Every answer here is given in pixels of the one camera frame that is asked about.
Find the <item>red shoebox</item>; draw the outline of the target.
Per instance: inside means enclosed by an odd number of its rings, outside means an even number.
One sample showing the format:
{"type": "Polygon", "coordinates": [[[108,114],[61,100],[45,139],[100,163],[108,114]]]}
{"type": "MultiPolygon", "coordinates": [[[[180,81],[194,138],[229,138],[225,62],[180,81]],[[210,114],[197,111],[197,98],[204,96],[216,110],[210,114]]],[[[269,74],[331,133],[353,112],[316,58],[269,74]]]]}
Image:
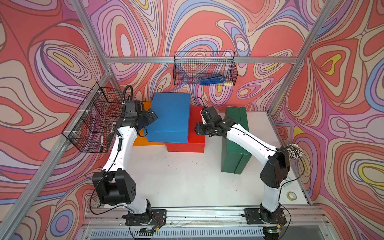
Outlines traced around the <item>red shoebox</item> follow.
{"type": "Polygon", "coordinates": [[[168,152],[181,152],[181,153],[203,153],[206,146],[205,136],[197,135],[195,127],[197,123],[202,121],[201,110],[203,107],[191,106],[188,142],[184,143],[166,143],[168,152]]]}

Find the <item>blue shoebox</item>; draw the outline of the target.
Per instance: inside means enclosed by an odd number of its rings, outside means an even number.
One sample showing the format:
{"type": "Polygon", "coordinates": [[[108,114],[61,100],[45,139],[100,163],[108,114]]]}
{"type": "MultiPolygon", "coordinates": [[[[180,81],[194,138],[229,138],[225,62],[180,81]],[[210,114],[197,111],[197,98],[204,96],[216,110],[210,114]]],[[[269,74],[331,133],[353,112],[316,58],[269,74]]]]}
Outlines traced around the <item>blue shoebox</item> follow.
{"type": "Polygon", "coordinates": [[[191,95],[186,93],[155,93],[151,109],[158,119],[147,126],[148,142],[186,144],[190,101],[191,95]]]}

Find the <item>green shoebox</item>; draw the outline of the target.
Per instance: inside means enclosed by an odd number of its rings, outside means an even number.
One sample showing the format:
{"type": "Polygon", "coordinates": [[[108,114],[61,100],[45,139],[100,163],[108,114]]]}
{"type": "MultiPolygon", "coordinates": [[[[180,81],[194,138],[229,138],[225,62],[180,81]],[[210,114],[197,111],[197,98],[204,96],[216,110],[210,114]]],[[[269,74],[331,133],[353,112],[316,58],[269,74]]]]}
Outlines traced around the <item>green shoebox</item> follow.
{"type": "MultiPolygon", "coordinates": [[[[249,130],[246,108],[227,107],[225,117],[232,118],[247,131],[249,130]]],[[[245,169],[251,156],[252,154],[243,149],[240,145],[230,140],[222,138],[222,172],[240,175],[245,169]]]]}

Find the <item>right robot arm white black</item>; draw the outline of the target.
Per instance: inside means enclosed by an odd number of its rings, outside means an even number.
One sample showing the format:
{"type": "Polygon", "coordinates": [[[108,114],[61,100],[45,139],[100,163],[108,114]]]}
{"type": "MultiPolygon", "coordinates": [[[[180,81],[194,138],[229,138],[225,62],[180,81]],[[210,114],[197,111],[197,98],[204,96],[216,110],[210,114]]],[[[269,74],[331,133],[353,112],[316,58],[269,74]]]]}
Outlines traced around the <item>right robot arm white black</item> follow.
{"type": "Polygon", "coordinates": [[[218,136],[232,141],[251,153],[263,165],[260,179],[264,183],[264,196],[259,214],[263,223],[272,223],[281,209],[281,187],[290,171],[288,149],[267,144],[232,118],[222,119],[213,107],[204,107],[201,116],[202,121],[195,127],[197,135],[218,136]]]}

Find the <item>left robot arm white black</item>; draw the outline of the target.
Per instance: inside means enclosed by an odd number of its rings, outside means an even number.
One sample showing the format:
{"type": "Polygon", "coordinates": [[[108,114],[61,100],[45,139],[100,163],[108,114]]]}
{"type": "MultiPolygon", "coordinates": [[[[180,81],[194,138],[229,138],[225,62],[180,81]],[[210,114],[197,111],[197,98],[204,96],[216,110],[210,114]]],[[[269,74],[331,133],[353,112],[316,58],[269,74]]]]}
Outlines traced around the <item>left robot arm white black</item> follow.
{"type": "Polygon", "coordinates": [[[123,207],[134,216],[152,217],[149,200],[137,196],[137,185],[128,173],[128,163],[137,138],[148,134],[147,126],[158,117],[152,109],[146,110],[144,103],[133,100],[131,85],[123,91],[123,109],[112,135],[117,135],[110,157],[102,171],[94,173],[92,181],[102,205],[123,207]]]}

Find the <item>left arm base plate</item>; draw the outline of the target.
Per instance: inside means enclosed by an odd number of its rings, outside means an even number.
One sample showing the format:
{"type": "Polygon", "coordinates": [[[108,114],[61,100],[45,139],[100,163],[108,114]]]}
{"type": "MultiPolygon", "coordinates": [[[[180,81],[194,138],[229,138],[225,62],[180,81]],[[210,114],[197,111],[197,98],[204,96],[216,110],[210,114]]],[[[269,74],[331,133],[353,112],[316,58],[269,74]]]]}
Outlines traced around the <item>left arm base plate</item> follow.
{"type": "Polygon", "coordinates": [[[126,226],[157,226],[161,227],[166,224],[167,210],[166,209],[154,209],[147,211],[143,214],[134,215],[128,212],[127,215],[123,215],[122,219],[126,221],[126,226]]]}

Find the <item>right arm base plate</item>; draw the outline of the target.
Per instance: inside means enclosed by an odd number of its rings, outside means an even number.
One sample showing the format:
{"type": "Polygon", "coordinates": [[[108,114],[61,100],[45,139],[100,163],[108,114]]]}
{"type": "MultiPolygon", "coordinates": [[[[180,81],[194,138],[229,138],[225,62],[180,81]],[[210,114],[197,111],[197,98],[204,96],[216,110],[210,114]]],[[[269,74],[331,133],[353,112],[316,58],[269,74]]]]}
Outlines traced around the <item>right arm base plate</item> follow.
{"type": "Polygon", "coordinates": [[[287,219],[281,208],[277,208],[273,213],[260,208],[247,208],[244,209],[244,213],[241,214],[244,217],[248,225],[285,225],[287,219]]]}

